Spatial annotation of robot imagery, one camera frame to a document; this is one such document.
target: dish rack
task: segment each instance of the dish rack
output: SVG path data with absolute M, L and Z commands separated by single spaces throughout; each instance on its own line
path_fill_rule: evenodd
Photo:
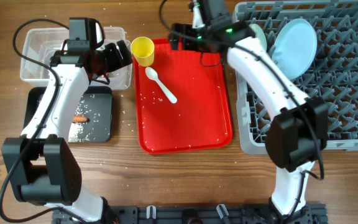
M 314 27 L 318 48 L 309 70 L 292 81 L 310 97 L 321 96 L 329 105 L 326 148 L 358 151 L 358 0 L 241 2 L 233 14 L 234 21 L 261 26 L 270 56 L 281 29 L 297 18 Z M 236 107 L 241 149 L 266 154 L 270 118 L 238 74 Z

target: wood surface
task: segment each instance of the wood surface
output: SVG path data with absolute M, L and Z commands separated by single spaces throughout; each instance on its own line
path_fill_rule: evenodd
M 33 1 L 0 0 L 0 187 L 6 176 L 1 146 L 6 137 L 22 131 L 27 95 L 32 86 L 19 78 L 21 59 L 12 49 L 12 36 L 22 23 L 35 18 L 49 18 L 68 25 L 69 17 L 93 17 L 104 26 L 119 26 L 127 39 L 138 36 L 166 37 L 168 32 L 158 20 L 159 0 L 149 1 Z M 169 1 L 164 16 L 169 23 L 191 22 L 186 1 Z M 232 12 L 237 1 L 228 1 Z M 18 36 L 21 50 L 27 31 L 35 27 L 54 27 L 36 23 Z M 104 144 L 71 144 L 78 161 L 83 184 L 92 192 L 106 197 L 111 205 L 240 205 L 267 203 L 275 184 L 275 166 L 268 156 L 251 156 L 240 149 L 236 116 L 236 78 L 226 66 L 234 137 L 222 149 L 150 156 L 137 140 L 133 79 L 125 91 L 114 91 L 117 127 L 112 139 Z M 326 203 L 330 223 L 358 223 L 358 152 L 323 152 L 326 179 L 310 179 L 307 201 Z M 27 217 L 43 210 L 28 203 L 16 202 L 9 186 L 4 208 L 10 217 Z M 48 223 L 44 215 L 32 223 Z

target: black mounting base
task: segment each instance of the black mounting base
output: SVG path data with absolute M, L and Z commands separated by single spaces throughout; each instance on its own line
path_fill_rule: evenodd
M 157 207 L 157 218 L 147 219 L 147 209 L 136 206 L 110 207 L 119 216 L 119 224 L 187 224 L 184 214 L 189 210 L 198 213 L 204 224 L 222 224 L 215 207 Z M 292 220 L 290 224 L 328 224 L 326 206 L 323 204 L 306 204 L 304 215 Z M 244 207 L 227 207 L 231 224 L 268 224 L 270 209 L 266 205 L 246 205 Z M 55 212 L 52 224 L 72 224 L 71 217 Z

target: light blue plate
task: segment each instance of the light blue plate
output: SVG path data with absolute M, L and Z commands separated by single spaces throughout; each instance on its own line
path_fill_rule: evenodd
M 317 36 L 304 19 L 294 19 L 283 27 L 274 43 L 272 59 L 289 79 L 304 74 L 316 56 Z

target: black tray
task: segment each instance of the black tray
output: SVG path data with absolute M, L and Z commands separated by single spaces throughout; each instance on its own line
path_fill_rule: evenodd
M 35 87 L 30 90 L 27 109 L 24 117 L 24 127 L 28 125 L 37 111 L 38 105 L 45 93 L 45 87 Z M 72 123 L 68 142 L 106 142 L 111 137 L 112 123 L 112 93 L 106 86 L 90 86 L 78 103 L 76 115 L 89 118 L 86 123 Z M 74 126 L 81 126 L 78 135 L 73 138 Z

